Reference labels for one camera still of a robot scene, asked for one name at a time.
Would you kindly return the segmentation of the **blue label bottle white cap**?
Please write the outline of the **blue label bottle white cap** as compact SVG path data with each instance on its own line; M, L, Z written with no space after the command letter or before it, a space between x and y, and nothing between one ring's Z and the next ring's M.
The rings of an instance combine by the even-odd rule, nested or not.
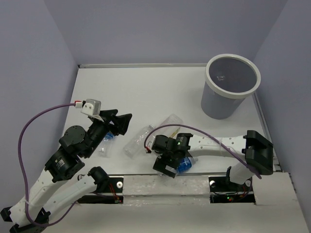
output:
M181 173L185 173L186 171L188 171L190 168L193 167L193 165L197 162L197 158L193 158L193 157L184 157L182 159L174 159L174 158L170 158L170 157L164 157L162 156L161 158L163 159L167 159L170 160L174 163L174 167L175 169L171 170L177 175L177 174L181 174Z

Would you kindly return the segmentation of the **small blue label bottle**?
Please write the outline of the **small blue label bottle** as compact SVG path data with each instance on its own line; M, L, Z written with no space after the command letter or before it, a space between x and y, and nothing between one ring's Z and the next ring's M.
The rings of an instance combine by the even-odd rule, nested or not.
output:
M98 155L103 158L108 158L110 156L110 151L113 143L114 135L112 133L107 133L97 148Z

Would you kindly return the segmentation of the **clear slim bottle blue cap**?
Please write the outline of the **clear slim bottle blue cap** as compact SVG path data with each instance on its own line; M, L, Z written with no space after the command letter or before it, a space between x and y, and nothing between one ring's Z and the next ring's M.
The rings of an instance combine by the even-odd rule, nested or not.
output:
M218 73L216 75L216 78L218 82L226 82L226 76L223 73Z

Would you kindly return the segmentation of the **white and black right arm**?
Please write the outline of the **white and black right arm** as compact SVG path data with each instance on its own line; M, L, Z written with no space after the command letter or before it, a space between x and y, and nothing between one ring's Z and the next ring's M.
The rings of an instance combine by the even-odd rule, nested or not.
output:
M227 169L224 185L235 190L253 176L274 172L273 143L254 130L246 135L226 138L179 133L176 138L157 135L151 150L158 154L153 170L174 178L184 158L199 156L232 157L237 164Z

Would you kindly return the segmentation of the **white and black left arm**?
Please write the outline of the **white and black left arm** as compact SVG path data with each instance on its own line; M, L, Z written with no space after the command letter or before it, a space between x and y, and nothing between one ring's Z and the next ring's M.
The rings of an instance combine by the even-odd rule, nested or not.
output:
M108 133L125 135L132 114L117 115L117 110L102 110L89 116L92 124L88 130L75 125L69 127L59 139L60 147L45 164L32 187L25 181L25 196L14 206L0 212L5 222L12 222L11 233L40 233L48 226L50 218L62 209L71 209L74 203L88 193L101 193L111 188L108 174L100 166L93 167L78 182L65 191L56 191L85 163Z

